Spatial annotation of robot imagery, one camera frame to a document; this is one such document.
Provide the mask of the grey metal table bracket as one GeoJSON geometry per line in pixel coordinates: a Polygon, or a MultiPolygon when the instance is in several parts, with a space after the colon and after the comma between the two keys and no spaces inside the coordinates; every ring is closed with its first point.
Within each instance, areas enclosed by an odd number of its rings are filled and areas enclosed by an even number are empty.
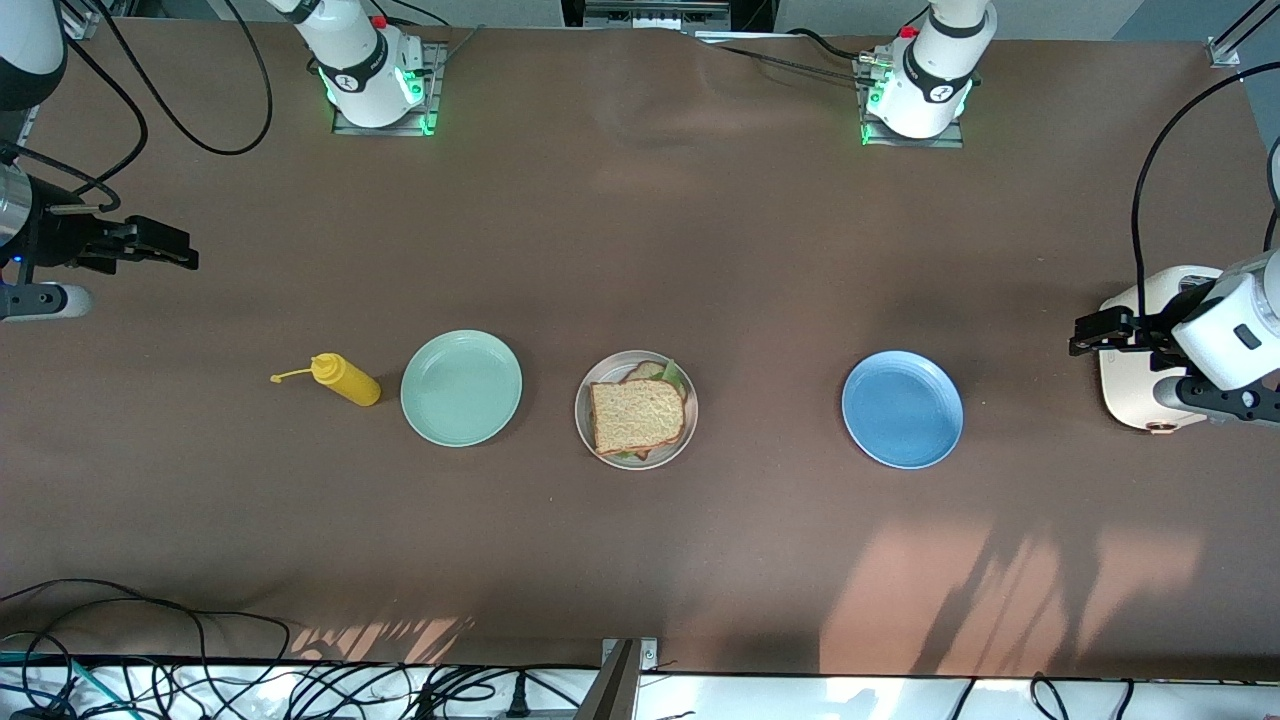
{"type": "Polygon", "coordinates": [[[657,667],[658,639],[605,638],[603,664],[591,685],[595,708],[590,720],[634,720],[640,679],[657,667]]]}

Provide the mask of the mint green plate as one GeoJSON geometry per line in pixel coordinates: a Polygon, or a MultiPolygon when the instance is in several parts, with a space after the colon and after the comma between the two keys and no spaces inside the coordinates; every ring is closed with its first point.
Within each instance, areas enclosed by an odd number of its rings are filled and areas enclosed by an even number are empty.
{"type": "Polygon", "coordinates": [[[399,405],[421,438],[448,448],[484,443],[518,410],[524,373],[512,348],[484,331],[428,341],[404,369],[399,405]]]}

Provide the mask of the black equipment box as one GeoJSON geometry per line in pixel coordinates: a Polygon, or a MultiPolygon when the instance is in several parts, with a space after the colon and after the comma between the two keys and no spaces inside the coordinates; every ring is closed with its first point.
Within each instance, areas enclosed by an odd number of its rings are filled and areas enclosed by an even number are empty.
{"type": "Polygon", "coordinates": [[[676,29],[686,35],[773,28],[780,0],[558,0],[568,27],[676,29]]]}

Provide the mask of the cream white toaster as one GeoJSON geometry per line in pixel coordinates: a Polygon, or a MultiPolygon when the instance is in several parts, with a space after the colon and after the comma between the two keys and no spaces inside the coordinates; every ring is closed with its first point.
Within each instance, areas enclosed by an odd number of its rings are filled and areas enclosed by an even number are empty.
{"type": "MultiPolygon", "coordinates": [[[[1157,272],[1144,282],[1146,307],[1152,314],[1160,313],[1181,291],[1211,282],[1220,274],[1220,269],[1202,265],[1178,265],[1157,272]]],[[[1208,419],[1192,410],[1167,407],[1156,397],[1161,380],[1178,380],[1187,374],[1188,370],[1180,366],[1153,372],[1147,351],[1100,354],[1100,383],[1108,413],[1130,428],[1156,436],[1171,434],[1208,419]]]]}

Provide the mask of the blue plate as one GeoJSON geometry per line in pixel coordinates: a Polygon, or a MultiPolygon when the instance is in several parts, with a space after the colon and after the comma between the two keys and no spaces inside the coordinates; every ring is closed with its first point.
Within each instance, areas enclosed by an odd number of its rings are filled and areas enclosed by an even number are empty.
{"type": "Polygon", "coordinates": [[[847,374],[838,405],[851,441],[887,468],[934,466],[963,437],[957,387],[920,354],[886,350],[864,357],[847,374]]]}

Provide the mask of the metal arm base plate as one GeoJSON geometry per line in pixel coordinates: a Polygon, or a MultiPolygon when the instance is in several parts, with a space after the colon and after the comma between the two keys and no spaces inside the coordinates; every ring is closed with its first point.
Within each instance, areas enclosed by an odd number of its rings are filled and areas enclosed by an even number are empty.
{"type": "Polygon", "coordinates": [[[864,145],[900,147],[959,149],[963,146],[960,115],[972,86],[957,92],[943,85],[946,95],[933,102],[927,92],[905,79],[895,60],[883,53],[859,56],[859,122],[864,145]]]}
{"type": "Polygon", "coordinates": [[[333,105],[332,133],[367,137],[434,136],[439,119],[448,45],[440,42],[421,42],[421,45],[422,50],[416,55],[419,67],[401,72],[401,85],[413,99],[404,117],[381,128],[364,128],[351,123],[337,105],[333,105]]]}

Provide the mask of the yellow mustard squeeze bottle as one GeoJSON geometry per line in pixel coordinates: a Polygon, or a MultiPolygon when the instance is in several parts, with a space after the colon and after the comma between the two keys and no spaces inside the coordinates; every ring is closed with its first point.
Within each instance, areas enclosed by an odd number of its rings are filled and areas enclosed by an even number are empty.
{"type": "Polygon", "coordinates": [[[280,384],[293,375],[310,375],[316,383],[360,407],[370,407],[381,398],[380,383],[339,354],[319,354],[306,368],[270,375],[280,384]]]}

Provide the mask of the beige plate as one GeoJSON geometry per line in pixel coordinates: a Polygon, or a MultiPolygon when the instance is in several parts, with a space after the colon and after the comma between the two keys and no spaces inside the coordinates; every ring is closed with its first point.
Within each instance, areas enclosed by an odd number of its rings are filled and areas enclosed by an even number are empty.
{"type": "Polygon", "coordinates": [[[600,360],[584,377],[575,405],[575,423],[584,445],[603,462],[631,471],[650,470],[660,468],[677,457],[690,439],[698,425],[698,392],[691,377],[685,368],[672,357],[648,350],[628,350],[613,354],[600,360]],[[590,419],[589,386],[591,383],[616,383],[641,378],[663,379],[672,383],[685,404],[686,427],[672,445],[660,446],[653,450],[644,450],[630,454],[616,454],[600,456],[593,450],[593,423],[590,419]]]}

